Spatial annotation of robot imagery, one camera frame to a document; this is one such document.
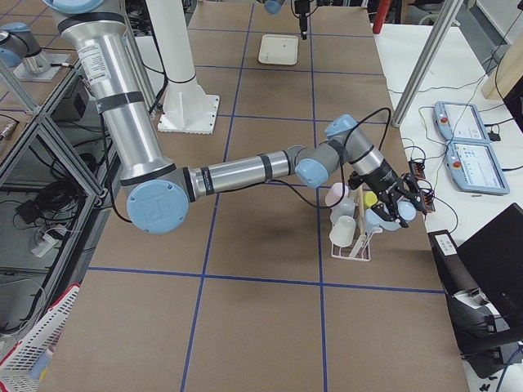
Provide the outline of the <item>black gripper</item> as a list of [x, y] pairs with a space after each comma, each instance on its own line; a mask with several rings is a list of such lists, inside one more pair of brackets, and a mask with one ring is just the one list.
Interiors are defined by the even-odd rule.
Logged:
[[299, 16], [299, 28], [301, 38], [307, 40], [307, 15], [311, 11], [310, 0], [294, 0], [293, 1], [294, 12]]
[[380, 202], [373, 206], [373, 211], [385, 222], [395, 223], [401, 228], [409, 227], [399, 209], [399, 201], [404, 201], [405, 198], [418, 212], [427, 214], [416, 176], [412, 173], [399, 176], [387, 161], [383, 161], [379, 168], [367, 175], [353, 171], [348, 180], [349, 187], [357, 189], [362, 184], [366, 184], [378, 196]]

